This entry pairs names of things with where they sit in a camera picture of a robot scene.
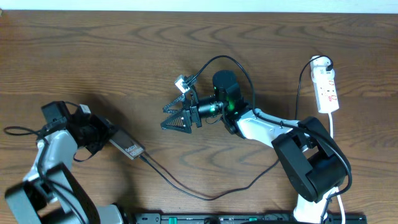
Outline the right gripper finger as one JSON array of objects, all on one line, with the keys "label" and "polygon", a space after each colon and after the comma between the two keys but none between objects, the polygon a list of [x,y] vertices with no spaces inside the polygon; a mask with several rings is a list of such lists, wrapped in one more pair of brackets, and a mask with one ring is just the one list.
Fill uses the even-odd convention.
[{"label": "right gripper finger", "polygon": [[169,129],[174,131],[180,131],[183,133],[192,133],[192,121],[190,112],[185,109],[181,109],[176,113],[170,115],[165,121],[160,124],[162,129]]},{"label": "right gripper finger", "polygon": [[[185,106],[185,100],[186,100],[186,96],[185,94],[181,94],[180,96],[176,97],[176,99],[174,99],[173,101],[171,101],[169,104],[165,105],[162,108],[162,112],[163,113],[167,113],[167,114],[175,114],[177,112],[179,112],[180,110],[182,110]],[[182,106],[179,109],[172,109],[173,106],[176,106],[178,103],[181,103]]]}]

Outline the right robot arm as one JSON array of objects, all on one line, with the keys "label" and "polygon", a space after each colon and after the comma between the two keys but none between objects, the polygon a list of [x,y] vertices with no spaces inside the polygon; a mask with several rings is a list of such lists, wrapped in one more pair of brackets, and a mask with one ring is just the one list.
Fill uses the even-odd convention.
[{"label": "right robot arm", "polygon": [[164,106],[169,117],[162,129],[191,133],[205,118],[219,116],[225,128],[243,139],[272,147],[298,193],[294,219],[324,223],[328,205],[341,193],[337,188],[352,184],[351,166],[322,123],[314,118],[286,120],[265,114],[244,100],[234,72],[221,70],[213,75],[214,94],[199,98],[193,76],[179,76],[175,86],[180,96]]}]

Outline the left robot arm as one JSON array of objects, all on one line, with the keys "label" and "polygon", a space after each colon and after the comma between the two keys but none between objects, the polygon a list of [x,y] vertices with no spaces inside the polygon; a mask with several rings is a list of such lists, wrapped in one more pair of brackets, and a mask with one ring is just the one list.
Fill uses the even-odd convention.
[{"label": "left robot arm", "polygon": [[86,105],[74,113],[67,103],[53,101],[41,108],[46,124],[33,131],[11,126],[13,136],[34,134],[37,156],[23,181],[6,190],[5,199],[18,223],[127,223],[123,210],[112,203],[96,206],[71,173],[75,154],[86,148],[92,155],[118,131]]}]

